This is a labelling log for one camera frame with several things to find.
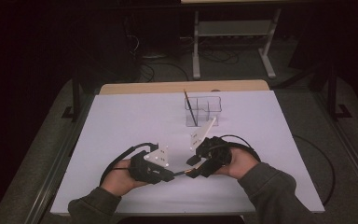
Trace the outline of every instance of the white tabletop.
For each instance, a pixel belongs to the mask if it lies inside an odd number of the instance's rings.
[[[273,91],[188,92],[188,95],[220,96],[219,125],[213,126],[208,136],[235,134],[244,138],[262,161],[296,179],[296,196],[310,211],[324,211]],[[144,142],[168,146],[168,168],[173,172],[190,168],[186,160],[194,154],[189,142],[195,129],[186,127],[182,92],[97,95],[50,211],[67,214],[68,203],[96,188],[112,160],[129,147]],[[241,142],[235,138],[225,140]],[[254,210],[243,189],[230,177],[192,179],[182,175],[168,183],[134,189],[123,197],[117,213],[216,215]]]

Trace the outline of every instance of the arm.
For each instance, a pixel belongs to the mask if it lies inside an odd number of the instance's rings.
[[[130,160],[117,163],[115,168],[128,168]],[[121,196],[130,190],[146,185],[135,181],[127,170],[112,170],[100,187],[89,195],[69,202],[68,210],[75,224],[110,223]]]
[[[216,173],[238,179],[260,223],[322,223],[298,200],[296,181],[289,174],[258,162],[246,151],[232,148],[231,152],[231,164]]]

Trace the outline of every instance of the pen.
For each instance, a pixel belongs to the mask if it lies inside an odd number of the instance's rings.
[[[194,117],[193,109],[191,108],[190,101],[188,100],[187,92],[186,92],[186,90],[183,90],[183,91],[185,92],[185,97],[186,97],[187,105],[188,105],[188,108],[190,109],[191,117],[193,117],[194,124],[195,124],[196,126],[199,126],[198,123],[197,123],[197,121],[196,121],[196,118]]]

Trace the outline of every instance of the sleeve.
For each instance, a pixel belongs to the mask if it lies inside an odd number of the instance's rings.
[[[260,223],[323,223],[296,197],[296,181],[264,162],[238,180],[255,206]]]
[[[69,202],[72,223],[109,223],[120,201],[121,197],[98,187],[89,195]]]

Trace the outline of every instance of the desk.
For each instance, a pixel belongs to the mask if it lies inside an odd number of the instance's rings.
[[[324,210],[273,91],[262,80],[243,80],[103,86],[91,106],[50,212],[67,214],[67,204],[90,193],[110,161],[143,142],[169,147],[170,170],[188,168],[186,159],[193,155],[189,150],[189,134],[195,128],[186,127],[183,120],[183,88],[191,96],[221,97],[223,111],[219,126],[212,127],[209,137],[231,133],[245,138],[262,161],[296,179],[296,195],[309,210]],[[234,215],[254,210],[243,189],[230,177],[191,179],[182,175],[168,183],[131,191],[123,197],[117,213],[122,216]]]

